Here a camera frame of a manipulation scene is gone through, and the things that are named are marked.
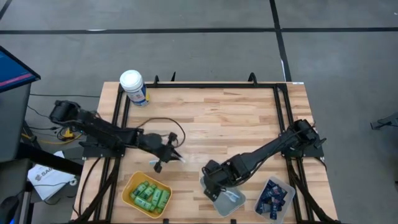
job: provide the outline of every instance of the wipes canister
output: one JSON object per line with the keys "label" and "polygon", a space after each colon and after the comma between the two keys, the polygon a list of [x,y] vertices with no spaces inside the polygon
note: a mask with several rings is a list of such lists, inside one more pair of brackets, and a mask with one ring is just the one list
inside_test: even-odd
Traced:
{"label": "wipes canister", "polygon": [[120,76],[120,84],[132,103],[136,106],[146,106],[149,102],[147,88],[139,72],[127,70]]}

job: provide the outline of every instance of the table leg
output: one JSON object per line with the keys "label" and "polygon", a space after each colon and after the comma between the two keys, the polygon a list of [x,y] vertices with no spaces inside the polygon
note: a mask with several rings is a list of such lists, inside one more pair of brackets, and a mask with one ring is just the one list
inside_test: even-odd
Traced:
{"label": "table leg", "polygon": [[17,153],[17,158],[22,159],[30,159],[32,162],[51,167],[53,169],[66,172],[69,174],[73,174],[76,176],[80,176],[83,170],[83,166],[72,162],[68,159],[64,159],[62,157],[55,156],[51,153],[45,152],[43,150],[37,149],[28,144],[19,143],[19,149]]}

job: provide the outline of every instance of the screen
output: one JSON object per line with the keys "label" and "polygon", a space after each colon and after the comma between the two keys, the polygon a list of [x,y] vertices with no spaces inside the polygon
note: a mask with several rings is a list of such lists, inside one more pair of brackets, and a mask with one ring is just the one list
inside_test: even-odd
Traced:
{"label": "screen", "polygon": [[36,76],[0,51],[0,90],[35,79]]}

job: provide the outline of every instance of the clear plastic container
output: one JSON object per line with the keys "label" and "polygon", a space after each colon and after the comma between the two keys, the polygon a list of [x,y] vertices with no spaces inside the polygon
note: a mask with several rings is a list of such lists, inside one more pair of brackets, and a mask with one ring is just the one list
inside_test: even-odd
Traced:
{"label": "clear plastic container", "polygon": [[[279,185],[280,187],[282,187],[284,190],[287,191],[287,195],[285,196],[284,200],[285,200],[285,204],[284,206],[282,206],[282,211],[277,212],[277,219],[276,220],[272,220],[269,218],[269,212],[263,213],[263,214],[259,214],[256,212],[256,208],[257,205],[260,201],[261,198],[261,194],[262,192],[266,189],[268,181],[272,180],[275,184]],[[262,189],[262,191],[260,192],[259,198],[257,199],[257,202],[254,206],[254,211],[256,214],[264,217],[266,219],[266,223],[272,223],[272,224],[281,224],[284,222],[284,217],[286,214],[287,209],[290,207],[290,204],[292,203],[293,197],[296,194],[296,191],[294,190],[294,188],[292,186],[290,186],[289,184],[286,184],[285,182],[279,180],[278,178],[271,176],[269,177],[269,179],[267,180],[266,184],[264,185],[264,188]]]}
{"label": "clear plastic container", "polygon": [[[206,188],[203,177],[200,179],[200,184],[203,189]],[[226,194],[223,192],[220,193],[220,196],[218,196],[217,200],[213,202],[213,206],[222,217],[227,217],[229,214],[233,213],[236,209],[242,206],[246,201],[246,197],[240,190],[238,190],[237,187],[227,187],[226,190],[230,191],[232,194],[235,194],[238,196],[238,198],[236,198],[236,200],[233,202]]]}

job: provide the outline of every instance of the monitor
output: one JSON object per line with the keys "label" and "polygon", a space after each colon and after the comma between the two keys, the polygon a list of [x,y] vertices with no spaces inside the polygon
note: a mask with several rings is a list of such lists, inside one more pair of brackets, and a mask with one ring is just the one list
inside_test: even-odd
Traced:
{"label": "monitor", "polygon": [[40,75],[0,46],[0,93],[36,80]]}

